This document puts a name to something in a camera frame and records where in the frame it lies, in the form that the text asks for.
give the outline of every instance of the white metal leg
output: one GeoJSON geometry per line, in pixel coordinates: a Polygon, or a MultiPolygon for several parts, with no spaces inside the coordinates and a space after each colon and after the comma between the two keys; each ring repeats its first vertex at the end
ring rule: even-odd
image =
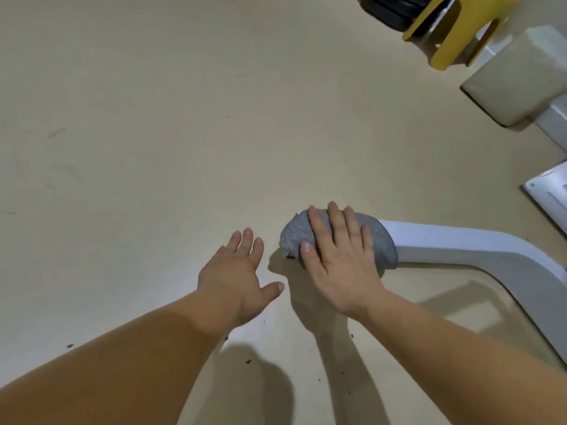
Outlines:
{"type": "Polygon", "coordinates": [[[567,363],[567,271],[543,251],[502,232],[380,222],[400,262],[470,265],[497,279],[567,363]]]}

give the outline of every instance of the hand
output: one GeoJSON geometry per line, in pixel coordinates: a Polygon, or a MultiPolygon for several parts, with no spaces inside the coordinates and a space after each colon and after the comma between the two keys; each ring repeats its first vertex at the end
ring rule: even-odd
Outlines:
{"type": "Polygon", "coordinates": [[[234,326],[244,325],[258,316],[284,290],[281,282],[260,288],[256,269],[264,253],[264,242],[258,237],[251,251],[253,238],[250,228],[245,229],[244,235],[236,231],[199,273],[197,290],[220,288],[234,294],[239,302],[234,326]]]}
{"type": "Polygon", "coordinates": [[[310,206],[307,215],[321,257],[306,241],[301,244],[301,257],[314,285],[337,312],[359,320],[372,295],[385,290],[374,264],[372,234],[367,225],[358,227],[351,207],[343,214],[330,202],[328,211],[334,241],[319,210],[310,206]]]}

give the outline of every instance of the yellow plastic stool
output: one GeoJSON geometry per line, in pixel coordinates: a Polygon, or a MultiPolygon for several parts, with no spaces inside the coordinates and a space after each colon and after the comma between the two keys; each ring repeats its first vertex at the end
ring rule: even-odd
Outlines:
{"type": "MultiPolygon", "coordinates": [[[[445,0],[431,0],[428,6],[404,33],[409,39],[423,21],[445,0]]],[[[447,37],[429,61],[436,70],[447,70],[457,56],[467,47],[475,35],[488,23],[490,26],[468,56],[470,66],[496,29],[504,22],[512,7],[519,0],[456,0],[449,12],[443,16],[436,27],[436,34],[448,32],[447,37]]]]}

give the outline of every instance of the fingernail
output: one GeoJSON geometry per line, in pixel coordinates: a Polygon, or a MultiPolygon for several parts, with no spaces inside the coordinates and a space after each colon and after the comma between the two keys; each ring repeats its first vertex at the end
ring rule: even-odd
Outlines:
{"type": "Polygon", "coordinates": [[[301,252],[310,252],[313,250],[313,246],[309,242],[301,242],[301,252]]]}

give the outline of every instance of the forearm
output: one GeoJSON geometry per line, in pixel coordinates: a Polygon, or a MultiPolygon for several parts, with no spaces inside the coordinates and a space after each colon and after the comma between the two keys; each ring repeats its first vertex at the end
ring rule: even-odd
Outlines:
{"type": "Polygon", "coordinates": [[[383,291],[360,321],[453,424],[563,423],[565,376],[383,291]]]}
{"type": "Polygon", "coordinates": [[[175,424],[235,320],[224,291],[196,291],[39,367],[0,390],[3,423],[175,424]]]}

